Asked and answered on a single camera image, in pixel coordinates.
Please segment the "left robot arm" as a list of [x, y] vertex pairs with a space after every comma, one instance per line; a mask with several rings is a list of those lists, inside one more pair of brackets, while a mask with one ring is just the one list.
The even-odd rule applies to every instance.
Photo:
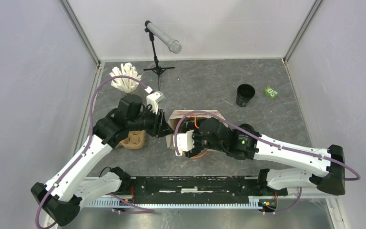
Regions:
[[152, 137], [173, 133], [159, 109], [163, 93], [156, 91], [146, 97], [147, 105], [138, 95], [127, 94], [118, 107], [99, 119], [80, 150], [46, 183], [35, 183], [31, 193], [58, 226], [72, 222], [80, 210], [95, 199], [108, 193], [126, 194], [131, 188], [129, 179], [110, 171], [88, 184], [82, 185], [88, 173], [132, 131], [145, 131]]

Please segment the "brown paper takeout bag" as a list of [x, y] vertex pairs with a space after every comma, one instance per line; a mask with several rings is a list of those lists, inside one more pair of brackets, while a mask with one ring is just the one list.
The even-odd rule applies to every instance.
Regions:
[[[183, 121], [186, 120], [194, 120], [194, 121], [198, 121], [201, 118], [211, 118], [214, 117], [218, 120], [220, 120], [220, 122], [222, 122], [226, 127], [228, 127], [227, 124], [224, 123], [225, 119], [221, 116], [221, 114], [218, 111], [201, 111], [201, 110], [192, 110], [192, 111], [187, 111], [187, 110], [175, 110], [172, 115], [170, 116], [169, 120], [168, 120], [168, 124], [174, 129], [174, 133], [171, 135], [168, 135], [166, 137], [166, 143], [167, 146], [170, 149], [174, 150], [174, 154], [175, 154], [175, 149], [173, 147], [173, 135], [174, 134], [178, 134], [178, 133], [184, 133], [183, 132]], [[205, 153], [208, 151], [208, 149], [204, 150], [201, 154], [199, 154], [198, 156], [195, 156], [193, 158], [200, 158], [203, 155], [205, 155]]]

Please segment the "brown cardboard cup carrier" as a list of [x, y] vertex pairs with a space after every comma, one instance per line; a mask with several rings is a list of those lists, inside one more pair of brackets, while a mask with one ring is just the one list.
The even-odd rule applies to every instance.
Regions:
[[143, 147], [145, 143], [145, 134], [146, 132], [144, 130], [142, 131], [130, 131], [127, 138], [122, 140], [117, 146], [118, 147], [124, 147], [126, 149], [140, 149]]

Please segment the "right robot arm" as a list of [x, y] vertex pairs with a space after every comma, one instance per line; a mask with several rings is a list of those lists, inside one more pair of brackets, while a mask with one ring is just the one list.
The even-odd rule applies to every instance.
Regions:
[[184, 151], [186, 157], [211, 149], [236, 160], [263, 160], [287, 165], [287, 169], [265, 168], [259, 171], [256, 189], [263, 195], [289, 187], [315, 187], [337, 196], [346, 193], [341, 146], [319, 149], [286, 144], [258, 133], [249, 124], [231, 129], [213, 117], [183, 121], [178, 131], [179, 141], [188, 133], [188, 141], [193, 144]]

